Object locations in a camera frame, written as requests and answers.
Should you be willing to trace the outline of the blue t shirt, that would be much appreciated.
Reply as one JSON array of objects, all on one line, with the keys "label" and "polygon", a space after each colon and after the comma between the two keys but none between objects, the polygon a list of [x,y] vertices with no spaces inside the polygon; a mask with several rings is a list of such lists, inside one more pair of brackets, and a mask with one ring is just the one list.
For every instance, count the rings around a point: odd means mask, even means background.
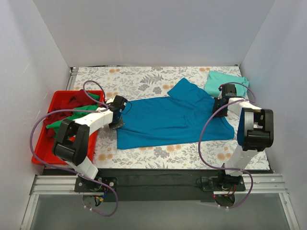
[{"label": "blue t shirt", "polygon": [[123,111],[124,125],[117,130],[117,148],[233,139],[235,130],[224,117],[210,119],[213,105],[205,90],[185,78],[166,97],[131,101]]}]

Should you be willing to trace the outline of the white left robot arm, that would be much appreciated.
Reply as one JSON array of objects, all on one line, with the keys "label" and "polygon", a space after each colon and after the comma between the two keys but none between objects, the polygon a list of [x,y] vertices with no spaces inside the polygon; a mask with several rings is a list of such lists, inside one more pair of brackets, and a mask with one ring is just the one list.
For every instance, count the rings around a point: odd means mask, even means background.
[{"label": "white left robot arm", "polygon": [[76,120],[62,120],[57,132],[52,152],[64,160],[79,175],[86,176],[85,185],[90,191],[96,192],[102,186],[100,172],[87,157],[89,137],[104,126],[111,130],[124,125],[122,111],[128,100],[122,96],[107,101],[108,110],[98,107],[95,113],[90,113]]}]

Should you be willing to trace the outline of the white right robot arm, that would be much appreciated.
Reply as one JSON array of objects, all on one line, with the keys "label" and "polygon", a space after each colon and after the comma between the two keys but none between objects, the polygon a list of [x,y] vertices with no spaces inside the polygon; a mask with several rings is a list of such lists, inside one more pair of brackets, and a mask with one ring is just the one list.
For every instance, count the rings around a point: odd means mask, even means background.
[{"label": "white right robot arm", "polygon": [[237,147],[230,159],[222,165],[221,171],[212,178],[213,189],[226,191],[242,186],[243,170],[259,152],[273,144],[273,110],[252,105],[248,100],[237,95],[236,83],[224,83],[219,87],[220,94],[214,99],[213,115],[227,116],[231,111],[239,117]]}]

